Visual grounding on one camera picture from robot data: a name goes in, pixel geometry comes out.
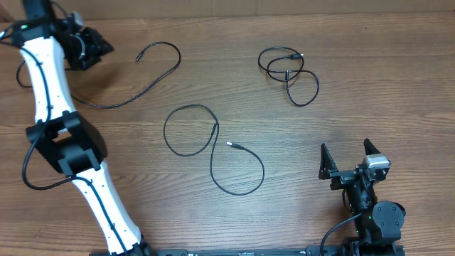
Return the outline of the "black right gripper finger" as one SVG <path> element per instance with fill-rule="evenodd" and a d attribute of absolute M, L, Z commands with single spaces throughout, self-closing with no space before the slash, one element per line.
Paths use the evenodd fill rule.
<path fill-rule="evenodd" d="M 321 163 L 318 178 L 321 180 L 330 179 L 332 174 L 336 173 L 338 168 L 331 156 L 325 143 L 321 145 Z"/>
<path fill-rule="evenodd" d="M 369 138 L 364 139 L 363 146 L 366 155 L 380 154 L 380 151 L 373 145 Z"/>

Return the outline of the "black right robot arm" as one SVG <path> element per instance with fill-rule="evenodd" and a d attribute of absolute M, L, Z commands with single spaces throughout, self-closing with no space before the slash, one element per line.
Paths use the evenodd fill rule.
<path fill-rule="evenodd" d="M 320 255 L 404 255 L 401 239 L 406 210 L 396 202 L 379 201 L 374 185 L 384 181 L 391 161 L 369 139 L 364 139 L 365 157 L 353 170 L 341 171 L 326 144 L 321 145 L 318 178 L 329 180 L 332 191 L 341 190 L 343 205 L 352 216 L 333 226 L 321 239 Z M 326 247 L 330 234 L 348 223 L 355 225 L 355 237 L 346 238 L 335 249 Z"/>

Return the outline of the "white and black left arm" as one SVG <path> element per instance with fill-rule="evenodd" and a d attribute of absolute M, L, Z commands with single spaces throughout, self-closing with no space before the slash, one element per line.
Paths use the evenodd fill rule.
<path fill-rule="evenodd" d="M 107 242 L 108 255 L 151 255 L 114 187 L 102 135 L 75 108 L 65 68 L 87 70 L 113 47 L 73 12 L 58 18 L 49 0 L 23 0 L 26 18 L 13 24 L 11 46 L 28 66 L 36 103 L 35 125 L 26 129 L 33 151 L 73 183 L 85 197 Z"/>

